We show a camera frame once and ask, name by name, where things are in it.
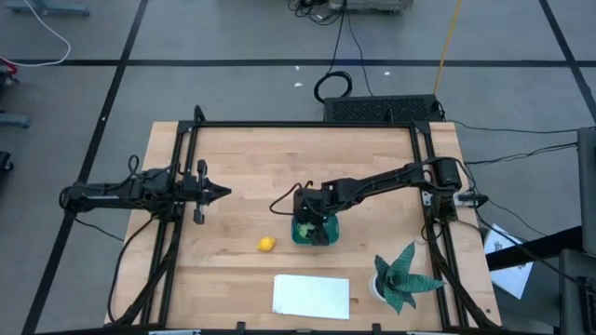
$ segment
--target potted plant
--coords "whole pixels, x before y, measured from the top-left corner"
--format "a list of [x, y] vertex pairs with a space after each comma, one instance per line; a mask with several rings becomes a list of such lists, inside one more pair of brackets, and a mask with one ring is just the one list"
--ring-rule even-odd
[[443, 282], [429, 276], [410, 274], [414, 253], [412, 242], [391, 265], [378, 255], [374, 257], [376, 274], [371, 276], [369, 291], [377, 300], [388, 303], [398, 314], [404, 302], [416, 308], [413, 293], [428, 292], [443, 286]]

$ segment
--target lemon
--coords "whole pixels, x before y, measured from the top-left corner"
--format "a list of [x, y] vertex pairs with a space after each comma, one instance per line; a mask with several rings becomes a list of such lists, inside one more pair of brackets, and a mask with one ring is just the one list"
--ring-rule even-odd
[[263, 237], [261, 241], [259, 241], [259, 245], [257, 248], [259, 251], [270, 251], [273, 246], [276, 244], [276, 239], [273, 237]]

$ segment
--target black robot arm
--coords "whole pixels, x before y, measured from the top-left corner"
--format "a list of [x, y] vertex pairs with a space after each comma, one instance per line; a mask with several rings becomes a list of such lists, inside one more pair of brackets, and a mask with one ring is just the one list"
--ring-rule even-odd
[[[426, 180], [425, 165], [433, 167], [435, 181]], [[439, 201], [438, 207], [441, 202], [451, 203], [454, 193], [462, 187], [457, 161], [450, 157], [435, 157], [361, 180], [342, 178], [326, 181], [319, 190], [299, 188], [293, 194], [292, 214], [299, 224], [310, 223], [315, 227], [309, 233], [313, 246], [327, 246], [329, 238], [322, 225], [330, 216], [360, 204], [369, 196], [404, 187], [417, 187], [436, 195], [434, 198]]]
[[203, 223], [202, 206], [232, 191], [207, 178], [207, 164], [199, 160], [198, 177], [184, 174], [175, 181], [176, 167], [152, 168], [133, 173], [118, 183], [76, 182], [61, 193], [61, 207], [71, 213], [95, 208], [146, 209], [152, 216], [171, 221], [176, 202], [196, 202], [195, 222]]

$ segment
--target white paper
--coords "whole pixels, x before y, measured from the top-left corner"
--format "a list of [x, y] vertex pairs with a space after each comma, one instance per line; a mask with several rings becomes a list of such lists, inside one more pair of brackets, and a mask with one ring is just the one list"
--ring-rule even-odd
[[349, 280], [276, 275], [273, 283], [273, 313], [349, 320]]
[[[499, 232], [503, 232], [505, 234], [507, 233], [505, 230], [503, 230], [503, 228], [499, 227], [496, 224], [493, 224], [492, 226]], [[513, 237], [511, 235], [508, 235], [508, 237], [518, 244], [522, 243], [516, 237]], [[484, 239], [484, 254], [489, 254], [500, 249], [509, 248], [512, 246], [513, 243], [511, 243], [509, 240], [507, 240], [500, 234], [497, 234], [491, 230]], [[515, 298], [521, 299], [523, 295], [523, 290], [525, 289], [525, 285], [528, 282], [528, 277], [530, 276], [530, 272], [532, 271], [532, 264], [532, 262], [528, 262], [507, 269], [492, 271], [491, 279], [493, 280], [493, 283], [495, 285], [504, 289], [506, 292], [508, 292]]]

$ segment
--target concrete floor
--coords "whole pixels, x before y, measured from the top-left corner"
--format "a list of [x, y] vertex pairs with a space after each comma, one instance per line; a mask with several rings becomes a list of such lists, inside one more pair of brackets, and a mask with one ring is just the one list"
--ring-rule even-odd
[[[119, 60], [140, 0], [75, 1], [91, 16], [49, 17], [47, 24], [72, 46], [71, 60]], [[416, 0], [398, 16], [352, 14], [368, 60], [436, 60], [455, 0]], [[550, 0], [577, 60], [596, 60], [596, 3]], [[0, 54], [12, 59], [55, 59], [64, 51], [29, 15], [0, 7]], [[149, 0], [132, 60], [329, 59], [337, 25], [297, 19], [284, 0]], [[357, 59], [344, 30], [338, 59]], [[565, 60], [545, 14], [534, 0], [473, 1], [462, 6], [449, 60]], [[320, 120], [312, 87], [326, 66], [133, 66], [124, 73], [89, 181], [119, 180], [130, 154], [142, 155], [154, 121], [188, 119], [200, 104], [210, 120]], [[359, 67], [353, 96], [367, 94]], [[426, 94], [437, 68], [370, 66], [376, 95]], [[582, 68], [596, 86], [596, 69]], [[15, 170], [0, 197], [0, 325], [19, 333], [60, 228], [60, 189], [81, 168], [115, 67], [22, 69], [0, 109], [26, 114], [27, 130], [0, 129], [0, 150], [13, 153]], [[342, 92], [330, 81], [321, 95]], [[478, 127], [559, 129], [593, 126], [594, 119], [567, 67], [448, 67], [439, 99], [447, 117]], [[494, 158], [573, 141], [573, 135], [502, 134], [458, 127], [466, 160]], [[481, 190], [536, 229], [554, 233], [579, 224], [576, 154], [566, 150], [473, 169]], [[497, 208], [484, 216], [526, 239], [538, 235]], [[97, 210], [82, 217], [123, 235], [126, 211]], [[75, 225], [37, 331], [97, 327], [121, 244]], [[514, 328], [540, 326], [504, 317]]]

